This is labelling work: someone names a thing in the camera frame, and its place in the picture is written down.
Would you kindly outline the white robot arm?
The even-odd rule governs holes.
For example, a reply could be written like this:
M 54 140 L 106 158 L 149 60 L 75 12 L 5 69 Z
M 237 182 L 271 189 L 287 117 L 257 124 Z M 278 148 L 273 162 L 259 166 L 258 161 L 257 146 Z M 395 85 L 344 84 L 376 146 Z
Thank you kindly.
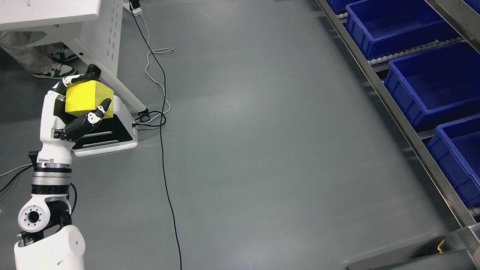
M 72 170 L 67 163 L 38 160 L 38 151 L 28 155 L 34 172 L 31 199 L 18 214 L 16 269 L 83 270 L 86 243 L 69 202 Z

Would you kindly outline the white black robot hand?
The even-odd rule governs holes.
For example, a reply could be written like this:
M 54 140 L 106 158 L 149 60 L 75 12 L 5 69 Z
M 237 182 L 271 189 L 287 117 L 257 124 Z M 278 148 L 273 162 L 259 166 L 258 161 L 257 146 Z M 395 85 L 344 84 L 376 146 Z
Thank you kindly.
M 84 135 L 97 128 L 106 115 L 111 99 L 105 99 L 95 110 L 81 116 L 65 112 L 67 87 L 71 84 L 95 80 L 99 82 L 101 69 L 88 66 L 85 73 L 59 80 L 45 95 L 40 122 L 41 150 L 29 153 L 34 167 L 67 168 L 72 162 L 71 150 Z

